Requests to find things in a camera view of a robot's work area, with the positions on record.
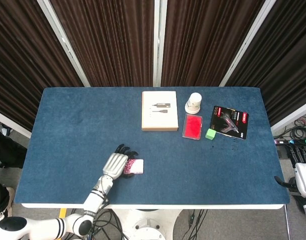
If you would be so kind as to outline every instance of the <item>dark curtain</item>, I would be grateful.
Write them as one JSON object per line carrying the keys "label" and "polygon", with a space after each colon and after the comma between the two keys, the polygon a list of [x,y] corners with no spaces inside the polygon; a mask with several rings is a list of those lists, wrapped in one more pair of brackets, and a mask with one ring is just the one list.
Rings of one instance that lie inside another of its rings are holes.
{"label": "dark curtain", "polygon": [[93,87],[153,85],[153,0],[51,0]]}
{"label": "dark curtain", "polygon": [[81,87],[36,1],[0,1],[0,113],[32,130],[43,89]]}
{"label": "dark curtain", "polygon": [[264,0],[168,0],[162,86],[218,86]]}
{"label": "dark curtain", "polygon": [[226,86],[261,88],[271,125],[306,104],[306,0],[278,0]]}

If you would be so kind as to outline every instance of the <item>table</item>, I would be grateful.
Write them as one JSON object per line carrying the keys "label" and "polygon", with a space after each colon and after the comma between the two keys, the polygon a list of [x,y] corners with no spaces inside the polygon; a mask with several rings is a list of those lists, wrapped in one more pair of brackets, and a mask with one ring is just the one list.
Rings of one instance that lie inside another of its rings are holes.
{"label": "table", "polygon": [[[141,130],[142,91],[176,91],[178,131]],[[202,138],[182,137],[185,103],[202,95]],[[204,138],[214,105],[249,113],[246,140]],[[15,202],[82,208],[119,144],[144,159],[144,174],[119,178],[113,209],[278,209],[289,203],[259,88],[53,87],[43,92]]]}

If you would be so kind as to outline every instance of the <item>white cup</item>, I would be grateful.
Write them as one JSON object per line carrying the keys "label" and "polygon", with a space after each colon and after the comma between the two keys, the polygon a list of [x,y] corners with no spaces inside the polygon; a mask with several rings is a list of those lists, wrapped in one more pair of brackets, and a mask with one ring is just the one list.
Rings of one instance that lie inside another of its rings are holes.
{"label": "white cup", "polygon": [[197,114],[201,109],[201,101],[201,94],[193,92],[185,104],[185,111],[188,114]]}

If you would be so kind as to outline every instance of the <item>green cube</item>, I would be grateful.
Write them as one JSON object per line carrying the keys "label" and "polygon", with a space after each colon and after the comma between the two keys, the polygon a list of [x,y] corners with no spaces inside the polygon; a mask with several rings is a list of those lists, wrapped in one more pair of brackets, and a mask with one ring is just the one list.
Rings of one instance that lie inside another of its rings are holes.
{"label": "green cube", "polygon": [[215,134],[216,134],[216,133],[217,133],[217,132],[216,132],[215,130],[209,128],[209,129],[207,130],[207,132],[206,132],[205,137],[206,137],[207,139],[213,140],[213,138],[215,137]]}

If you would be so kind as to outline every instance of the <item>shoe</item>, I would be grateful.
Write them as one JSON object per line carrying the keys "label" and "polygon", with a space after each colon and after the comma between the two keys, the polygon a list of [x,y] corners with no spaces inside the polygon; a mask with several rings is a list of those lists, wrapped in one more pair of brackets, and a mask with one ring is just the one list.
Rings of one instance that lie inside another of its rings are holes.
{"label": "shoe", "polygon": [[12,216],[12,202],[14,200],[14,196],[15,196],[15,191],[12,187],[7,187],[6,190],[8,191],[8,195],[9,195],[9,200],[8,200],[8,205],[7,207],[4,209],[4,211],[0,212],[0,221],[4,218],[7,217],[11,217]]}

